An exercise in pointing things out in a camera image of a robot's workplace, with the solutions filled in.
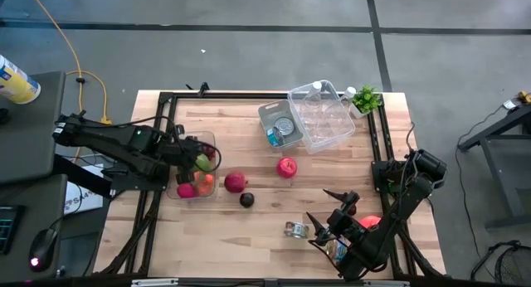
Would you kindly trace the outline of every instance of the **computer mouse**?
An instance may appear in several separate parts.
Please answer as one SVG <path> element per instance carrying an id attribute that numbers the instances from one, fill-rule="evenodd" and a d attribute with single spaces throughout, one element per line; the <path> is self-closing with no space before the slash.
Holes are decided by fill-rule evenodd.
<path id="1" fill-rule="evenodd" d="M 53 229 L 49 228 L 37 233 L 33 239 L 29 254 L 29 265 L 32 271 L 44 271 L 50 267 L 56 242 L 57 231 Z"/>

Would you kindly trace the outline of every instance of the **tin can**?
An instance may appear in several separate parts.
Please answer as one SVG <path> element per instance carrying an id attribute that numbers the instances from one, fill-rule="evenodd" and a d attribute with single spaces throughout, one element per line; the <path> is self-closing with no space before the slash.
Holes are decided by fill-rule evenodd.
<path id="1" fill-rule="evenodd" d="M 295 126 L 293 124 L 293 120 L 286 118 L 286 117 L 280 117 L 275 121 L 275 127 L 279 129 L 280 133 L 287 137 L 290 134 L 293 133 L 295 130 Z"/>
<path id="2" fill-rule="evenodd" d="M 326 255 L 328 255 L 336 265 L 345 257 L 348 251 L 348 248 L 342 245 L 338 240 L 327 242 L 324 248 Z"/>
<path id="3" fill-rule="evenodd" d="M 284 145 L 284 137 L 280 133 L 279 129 L 276 126 L 273 126 L 270 129 L 267 129 L 267 139 L 273 147 L 279 147 Z"/>
<path id="4" fill-rule="evenodd" d="M 41 93 L 41 85 L 8 59 L 0 56 L 0 95 L 18 105 L 32 102 Z"/>
<path id="5" fill-rule="evenodd" d="M 305 224 L 287 221 L 284 227 L 284 235 L 295 238 L 308 238 L 309 227 Z"/>

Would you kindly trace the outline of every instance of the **spray can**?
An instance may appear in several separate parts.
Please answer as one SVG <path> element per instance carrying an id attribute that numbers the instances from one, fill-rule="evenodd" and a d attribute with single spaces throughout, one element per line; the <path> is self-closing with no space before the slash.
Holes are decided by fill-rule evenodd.
<path id="1" fill-rule="evenodd" d="M 8 59 L 0 55 L 0 95 L 18 105 L 32 102 L 41 93 L 41 85 Z"/>

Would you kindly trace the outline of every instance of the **wooden table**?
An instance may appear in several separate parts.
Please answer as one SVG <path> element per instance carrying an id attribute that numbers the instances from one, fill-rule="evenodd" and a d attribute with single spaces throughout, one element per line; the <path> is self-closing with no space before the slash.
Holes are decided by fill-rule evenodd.
<path id="1" fill-rule="evenodd" d="M 155 115 L 159 92 L 139 91 L 132 120 Z M 406 97 L 403 93 L 384 93 L 383 97 L 395 157 L 401 159 L 407 153 L 406 134 L 411 126 Z M 367 118 L 354 120 L 354 136 L 338 147 L 309 155 L 301 143 L 284 153 L 272 153 L 257 113 L 259 106 L 272 101 L 178 102 L 176 120 L 187 132 L 208 130 L 215 134 L 217 147 L 222 151 L 222 165 L 217 171 L 218 189 L 214 198 L 189 202 L 163 195 L 150 276 L 337 279 L 337 272 L 327 258 L 306 240 L 284 236 L 285 222 L 310 224 L 304 213 L 311 212 L 325 224 L 339 202 L 322 192 L 323 188 L 359 193 L 356 219 L 382 215 L 370 174 L 373 152 Z M 379 141 L 382 141 L 378 114 L 375 119 Z M 414 134 L 410 143 L 416 147 Z M 380 151 L 385 159 L 385 149 L 381 147 Z M 275 165 L 282 156 L 295 158 L 299 165 L 292 179 L 282 179 L 276 174 Z M 250 209 L 240 206 L 239 194 L 230 194 L 223 187 L 224 177 L 233 170 L 240 170 L 248 177 L 246 191 L 256 198 Z M 128 240 L 138 197 L 138 192 L 124 192 L 110 204 L 95 271 L 105 268 Z M 427 203 L 417 208 L 408 224 L 421 252 L 444 273 L 436 227 Z M 400 241 L 397 247 L 402 269 L 406 270 Z M 143 248 L 141 240 L 136 267 Z M 369 273 L 366 278 L 390 279 L 391 267 L 380 273 Z"/>

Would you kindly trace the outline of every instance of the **green plant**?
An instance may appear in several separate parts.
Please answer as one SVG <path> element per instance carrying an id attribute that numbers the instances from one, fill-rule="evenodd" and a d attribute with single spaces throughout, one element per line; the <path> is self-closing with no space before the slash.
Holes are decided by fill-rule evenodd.
<path id="1" fill-rule="evenodd" d="M 362 114 L 366 114 L 373 109 L 376 109 L 382 102 L 382 95 L 374 93 L 376 87 L 371 85 L 363 85 L 362 89 L 356 92 L 352 102 Z"/>

